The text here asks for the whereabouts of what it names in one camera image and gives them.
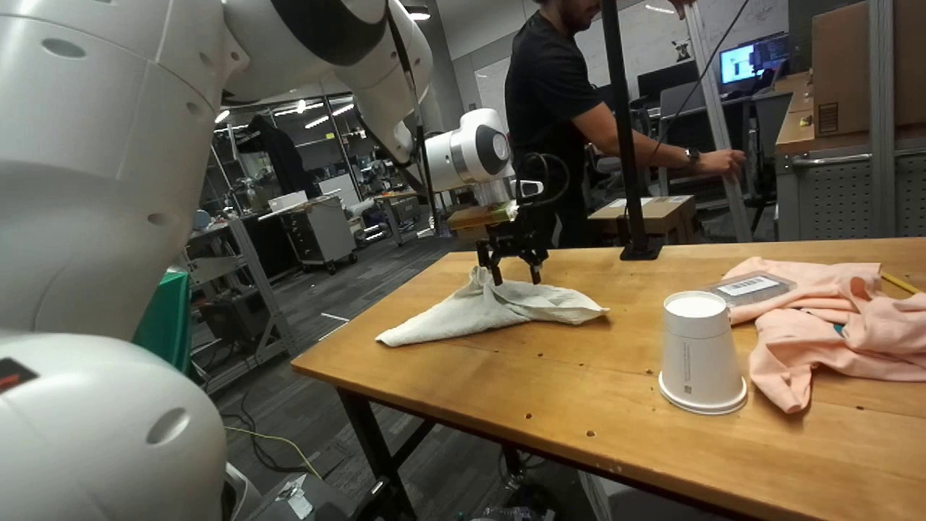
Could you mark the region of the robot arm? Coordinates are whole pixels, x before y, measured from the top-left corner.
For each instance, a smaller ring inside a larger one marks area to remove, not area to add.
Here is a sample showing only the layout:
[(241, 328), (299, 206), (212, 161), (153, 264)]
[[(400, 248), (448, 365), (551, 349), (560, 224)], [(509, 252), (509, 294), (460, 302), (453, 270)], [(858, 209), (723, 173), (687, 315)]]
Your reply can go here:
[(489, 109), (428, 137), (403, 0), (0, 0), (0, 521), (235, 521), (212, 396), (136, 332), (186, 260), (224, 109), (344, 93), (395, 161), (489, 183)]

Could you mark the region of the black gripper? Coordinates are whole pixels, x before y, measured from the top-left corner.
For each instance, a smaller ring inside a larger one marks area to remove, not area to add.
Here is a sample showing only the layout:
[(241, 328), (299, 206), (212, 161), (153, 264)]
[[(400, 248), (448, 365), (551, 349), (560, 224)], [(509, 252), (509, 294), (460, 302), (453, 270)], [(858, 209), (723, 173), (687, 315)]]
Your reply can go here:
[(547, 177), (512, 177), (506, 183), (512, 199), (497, 209), (486, 226), (486, 241), (477, 244), (477, 264), (500, 286), (500, 260), (522, 258), (531, 267), (531, 280), (542, 284), (542, 264), (547, 260), (547, 226), (542, 213), (552, 206), (552, 183)]

